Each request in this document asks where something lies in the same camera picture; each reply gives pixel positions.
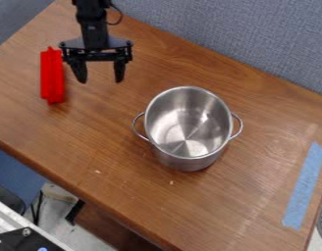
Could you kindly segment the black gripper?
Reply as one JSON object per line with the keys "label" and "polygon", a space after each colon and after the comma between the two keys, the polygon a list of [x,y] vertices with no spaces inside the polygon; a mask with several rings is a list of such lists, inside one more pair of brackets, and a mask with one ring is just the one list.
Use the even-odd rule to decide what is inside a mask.
{"label": "black gripper", "polygon": [[78,22],[78,25],[81,36],[62,41],[58,45],[62,60],[70,62],[77,81],[85,83],[88,80],[87,61],[115,61],[115,81],[120,82],[124,79],[125,63],[132,60],[132,41],[112,36],[105,21],[85,20]]}

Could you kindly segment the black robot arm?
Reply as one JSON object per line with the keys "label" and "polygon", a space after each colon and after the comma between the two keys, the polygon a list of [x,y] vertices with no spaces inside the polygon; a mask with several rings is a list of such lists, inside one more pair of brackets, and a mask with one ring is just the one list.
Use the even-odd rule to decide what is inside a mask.
{"label": "black robot arm", "polygon": [[87,62],[112,62],[115,82],[124,79],[125,65],[132,60],[133,42],[109,35],[108,26],[119,25],[107,21],[107,9],[121,11],[111,0],[72,0],[77,9],[76,20],[81,28],[81,36],[58,44],[62,61],[69,65],[80,83],[88,81]]}

